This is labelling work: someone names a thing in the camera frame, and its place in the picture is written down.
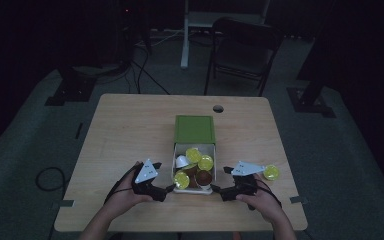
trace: stand base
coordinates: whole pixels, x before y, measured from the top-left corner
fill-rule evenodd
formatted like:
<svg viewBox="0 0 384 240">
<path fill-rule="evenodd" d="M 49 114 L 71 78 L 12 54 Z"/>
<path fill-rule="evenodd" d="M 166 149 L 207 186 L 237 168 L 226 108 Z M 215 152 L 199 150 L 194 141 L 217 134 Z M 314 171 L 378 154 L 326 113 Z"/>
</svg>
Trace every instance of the stand base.
<svg viewBox="0 0 384 240">
<path fill-rule="evenodd" d="M 63 106 L 65 102 L 88 102 L 93 88 L 95 78 L 81 78 L 82 84 L 75 91 L 67 91 L 67 83 L 63 80 L 53 97 L 49 97 L 45 106 Z"/>
<path fill-rule="evenodd" d="M 327 107 L 322 96 L 319 96 L 313 103 L 313 105 L 305 105 L 301 103 L 300 98 L 304 93 L 304 89 L 300 88 L 286 88 L 295 112 L 307 112 L 307 113 L 321 113 L 325 118 L 336 118 L 332 108 Z"/>
</svg>

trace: green box lid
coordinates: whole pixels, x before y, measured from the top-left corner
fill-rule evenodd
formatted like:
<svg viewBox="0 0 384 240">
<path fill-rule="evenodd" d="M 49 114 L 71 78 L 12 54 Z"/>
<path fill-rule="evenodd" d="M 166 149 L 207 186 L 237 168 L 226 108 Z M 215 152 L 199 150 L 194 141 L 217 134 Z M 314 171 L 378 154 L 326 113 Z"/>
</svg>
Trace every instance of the green box lid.
<svg viewBox="0 0 384 240">
<path fill-rule="evenodd" d="M 216 143 L 213 116 L 177 115 L 175 143 Z"/>
</svg>

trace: chair backrest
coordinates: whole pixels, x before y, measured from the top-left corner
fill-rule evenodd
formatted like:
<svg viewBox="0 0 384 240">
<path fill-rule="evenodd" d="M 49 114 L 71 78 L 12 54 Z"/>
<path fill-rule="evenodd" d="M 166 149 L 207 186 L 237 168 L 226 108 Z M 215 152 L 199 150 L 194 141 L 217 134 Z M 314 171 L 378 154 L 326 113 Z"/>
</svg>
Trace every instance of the chair backrest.
<svg viewBox="0 0 384 240">
<path fill-rule="evenodd" d="M 216 20 L 212 26 L 213 39 L 217 33 L 223 37 L 232 38 L 242 44 L 262 46 L 274 52 L 278 50 L 283 40 L 283 34 L 278 29 L 265 24 L 248 23 L 230 17 Z"/>
</svg>

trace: person's left hand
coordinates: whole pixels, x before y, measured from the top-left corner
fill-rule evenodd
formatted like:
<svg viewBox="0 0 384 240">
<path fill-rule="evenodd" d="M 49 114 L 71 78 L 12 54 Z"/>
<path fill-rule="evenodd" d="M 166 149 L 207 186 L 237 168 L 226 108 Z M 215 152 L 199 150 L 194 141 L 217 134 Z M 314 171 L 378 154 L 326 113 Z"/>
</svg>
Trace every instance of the person's left hand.
<svg viewBox="0 0 384 240">
<path fill-rule="evenodd" d="M 126 176 L 115 191 L 123 189 L 128 190 L 114 193 L 102 207 L 101 211 L 103 211 L 103 213 L 105 213 L 111 220 L 127 212 L 138 203 L 153 201 L 152 197 L 149 195 L 138 195 L 133 192 L 133 189 L 131 189 L 133 176 L 134 171 Z"/>
</svg>

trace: dark background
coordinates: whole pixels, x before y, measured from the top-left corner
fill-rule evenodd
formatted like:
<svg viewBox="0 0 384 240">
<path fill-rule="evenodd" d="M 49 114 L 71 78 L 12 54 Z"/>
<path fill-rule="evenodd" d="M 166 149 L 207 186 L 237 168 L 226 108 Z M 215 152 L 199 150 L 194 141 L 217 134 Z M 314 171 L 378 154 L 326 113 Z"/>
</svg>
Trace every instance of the dark background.
<svg viewBox="0 0 384 240">
<path fill-rule="evenodd" d="M 258 13 L 260 1 L 194 0 L 190 10 Z M 183 28 L 184 3 L 145 2 L 151 28 Z M 114 60 L 114 1 L 0 1 L 0 135 L 38 81 L 61 61 L 99 66 Z M 276 0 L 267 23 L 313 40 L 302 80 L 340 92 L 384 173 L 384 0 Z"/>
</svg>

